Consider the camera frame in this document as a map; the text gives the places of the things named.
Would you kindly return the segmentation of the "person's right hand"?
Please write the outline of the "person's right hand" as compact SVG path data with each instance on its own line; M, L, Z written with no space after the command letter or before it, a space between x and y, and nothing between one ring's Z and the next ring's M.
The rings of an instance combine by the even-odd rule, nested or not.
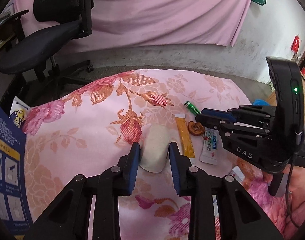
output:
M285 197L271 196L264 186L257 203L277 227L284 227L285 231L297 230L305 221L305 168L294 167L288 201Z

